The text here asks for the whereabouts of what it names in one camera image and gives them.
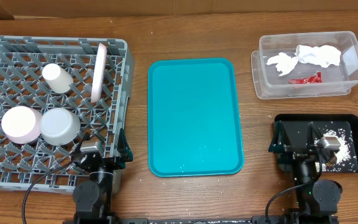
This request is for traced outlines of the white round plate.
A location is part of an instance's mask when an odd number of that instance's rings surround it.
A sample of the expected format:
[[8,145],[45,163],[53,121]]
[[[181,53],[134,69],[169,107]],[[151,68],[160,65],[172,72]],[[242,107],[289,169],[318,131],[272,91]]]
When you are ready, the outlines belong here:
[[93,81],[91,87],[91,102],[96,103],[101,97],[102,84],[104,80],[104,69],[106,65],[107,48],[99,44],[94,65]]

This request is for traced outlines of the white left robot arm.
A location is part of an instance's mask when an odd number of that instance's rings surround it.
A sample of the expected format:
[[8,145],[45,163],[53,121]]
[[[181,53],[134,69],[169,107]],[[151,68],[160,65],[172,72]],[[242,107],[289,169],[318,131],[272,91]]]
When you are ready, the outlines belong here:
[[127,143],[124,130],[119,131],[118,155],[104,157],[99,141],[91,141],[86,133],[74,150],[74,165],[89,173],[89,179],[78,184],[73,191],[76,203],[74,223],[120,223],[118,215],[111,211],[114,177],[117,171],[133,161],[133,153]]

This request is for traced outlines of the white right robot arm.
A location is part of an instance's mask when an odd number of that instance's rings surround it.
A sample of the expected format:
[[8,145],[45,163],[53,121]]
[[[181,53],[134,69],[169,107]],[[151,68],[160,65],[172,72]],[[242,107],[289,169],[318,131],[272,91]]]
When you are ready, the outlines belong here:
[[[331,162],[340,151],[341,143],[337,137],[323,136],[310,122],[307,124],[306,144],[295,147],[285,130],[284,124],[274,124],[269,152],[277,156],[277,164],[289,168],[294,186],[275,194],[266,204],[265,223],[337,223],[333,215],[341,198],[342,186],[333,180],[322,179],[323,164]],[[273,221],[269,216],[272,202],[295,191],[298,208],[289,209]]]

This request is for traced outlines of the white napkin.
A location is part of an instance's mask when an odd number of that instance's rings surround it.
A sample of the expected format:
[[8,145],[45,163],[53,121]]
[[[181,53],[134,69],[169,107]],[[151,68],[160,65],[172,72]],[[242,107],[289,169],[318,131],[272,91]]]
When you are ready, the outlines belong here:
[[279,76],[288,75],[298,63],[318,65],[322,68],[328,68],[330,65],[339,66],[341,61],[341,51],[330,45],[320,47],[310,47],[307,45],[298,45],[293,57],[280,52],[278,55],[270,57],[266,65],[275,65],[280,72]]

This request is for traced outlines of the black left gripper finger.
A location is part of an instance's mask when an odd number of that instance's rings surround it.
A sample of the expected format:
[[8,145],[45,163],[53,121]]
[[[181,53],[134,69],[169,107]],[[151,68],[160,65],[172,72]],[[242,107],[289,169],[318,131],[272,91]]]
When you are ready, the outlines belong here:
[[127,142],[125,131],[123,128],[121,128],[119,132],[117,151],[120,153],[121,157],[132,157],[132,151]]
[[85,133],[81,141],[77,144],[75,150],[73,151],[73,157],[77,156],[80,153],[81,146],[84,141],[90,140],[90,133]]

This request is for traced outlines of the red snack wrapper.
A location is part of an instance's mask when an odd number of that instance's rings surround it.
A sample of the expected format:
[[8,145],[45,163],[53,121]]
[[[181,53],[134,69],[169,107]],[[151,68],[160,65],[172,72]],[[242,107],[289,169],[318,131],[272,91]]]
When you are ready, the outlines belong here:
[[321,72],[316,72],[310,77],[289,79],[289,84],[309,84],[309,83],[322,83]]

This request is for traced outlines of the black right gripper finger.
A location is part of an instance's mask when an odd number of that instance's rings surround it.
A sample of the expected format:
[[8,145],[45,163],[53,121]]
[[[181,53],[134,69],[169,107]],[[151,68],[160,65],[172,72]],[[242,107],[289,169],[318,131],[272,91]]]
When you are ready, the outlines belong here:
[[320,140],[323,135],[321,132],[315,127],[313,122],[308,123],[307,125],[307,146],[314,145],[314,138],[317,137],[318,140]]
[[270,143],[271,148],[284,148],[285,147],[285,129],[281,121],[274,123],[273,138]]

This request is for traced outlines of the grey bowl with rice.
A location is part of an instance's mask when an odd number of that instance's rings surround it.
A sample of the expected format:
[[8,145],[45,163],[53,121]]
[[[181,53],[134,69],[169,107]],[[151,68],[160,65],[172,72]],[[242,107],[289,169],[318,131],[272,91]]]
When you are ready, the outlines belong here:
[[68,144],[80,130],[80,119],[64,108],[48,110],[40,120],[40,132],[44,141],[53,146]]

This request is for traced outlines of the pink small bowl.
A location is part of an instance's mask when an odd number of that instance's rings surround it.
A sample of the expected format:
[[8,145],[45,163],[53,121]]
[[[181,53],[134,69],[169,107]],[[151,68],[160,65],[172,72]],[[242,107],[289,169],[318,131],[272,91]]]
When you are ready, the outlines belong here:
[[4,114],[1,127],[10,141],[26,144],[40,136],[41,118],[41,113],[33,108],[15,106]]

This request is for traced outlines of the pale green cup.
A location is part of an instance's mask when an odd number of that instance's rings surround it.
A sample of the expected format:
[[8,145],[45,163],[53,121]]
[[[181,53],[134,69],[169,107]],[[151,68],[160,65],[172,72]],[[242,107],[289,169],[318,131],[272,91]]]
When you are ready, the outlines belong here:
[[55,93],[68,92],[73,83],[73,77],[56,63],[44,66],[42,76]]

